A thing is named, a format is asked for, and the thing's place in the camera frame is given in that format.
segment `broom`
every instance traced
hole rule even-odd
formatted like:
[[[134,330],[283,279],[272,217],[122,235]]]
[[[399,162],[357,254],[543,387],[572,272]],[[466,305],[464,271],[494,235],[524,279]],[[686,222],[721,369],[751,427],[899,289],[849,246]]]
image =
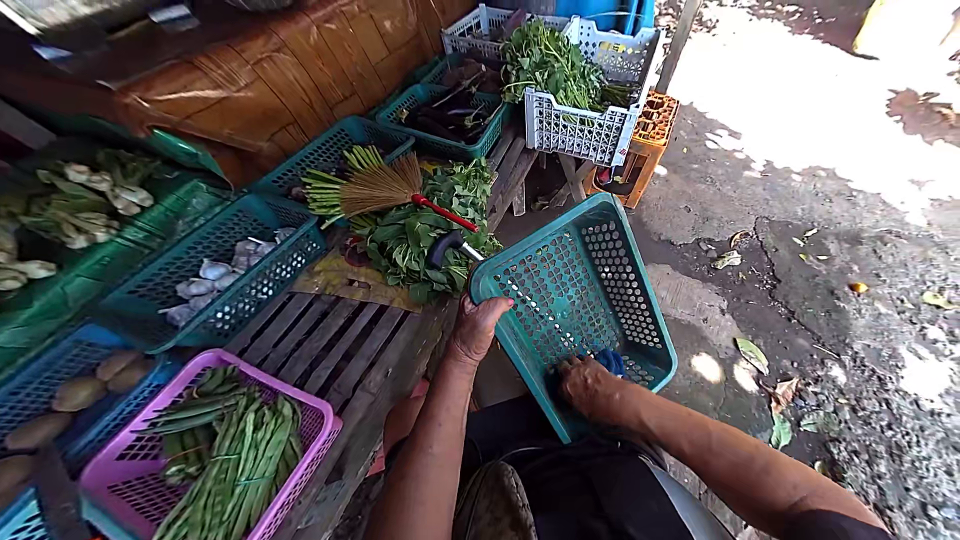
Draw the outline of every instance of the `broom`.
[[[344,182],[321,171],[309,171],[321,176],[328,182],[304,178],[307,197],[311,198],[311,209],[318,213],[336,213],[336,217],[324,224],[332,223],[341,216],[368,213],[375,210],[390,209],[406,203],[414,203],[437,212],[446,219],[460,225],[471,233],[479,228],[457,214],[438,207],[420,194],[423,177],[417,155],[405,154],[386,165],[375,149],[354,147],[356,156],[345,152],[348,163],[353,169],[349,182]]]

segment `woman's left hand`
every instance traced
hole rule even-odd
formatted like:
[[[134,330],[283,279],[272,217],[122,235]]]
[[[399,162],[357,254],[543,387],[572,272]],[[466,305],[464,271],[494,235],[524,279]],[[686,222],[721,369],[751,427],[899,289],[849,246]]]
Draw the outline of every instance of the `woman's left hand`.
[[[457,314],[446,355],[452,360],[463,361],[476,368],[493,342],[496,321],[513,305],[513,300],[498,297],[490,298],[477,306],[465,292],[460,298],[460,312]]]

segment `red broom handle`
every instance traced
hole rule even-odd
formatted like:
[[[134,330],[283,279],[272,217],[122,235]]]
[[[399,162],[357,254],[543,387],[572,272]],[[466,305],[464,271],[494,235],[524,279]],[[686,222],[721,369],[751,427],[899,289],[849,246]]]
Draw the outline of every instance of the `red broom handle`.
[[[471,233],[476,233],[477,231],[480,230],[476,225],[473,225],[466,219],[451,212],[450,210],[442,209],[437,205],[431,203],[430,201],[427,200],[426,197],[420,195],[419,193],[414,193],[414,196],[411,197],[410,200],[413,201],[415,205],[420,205],[422,207],[427,207],[429,209],[432,209],[433,211],[437,212],[439,215],[445,217],[446,219],[449,219],[450,221],[452,221],[453,223],[456,223],[457,225],[460,225],[461,227],[463,227],[464,229],[467,229]]]

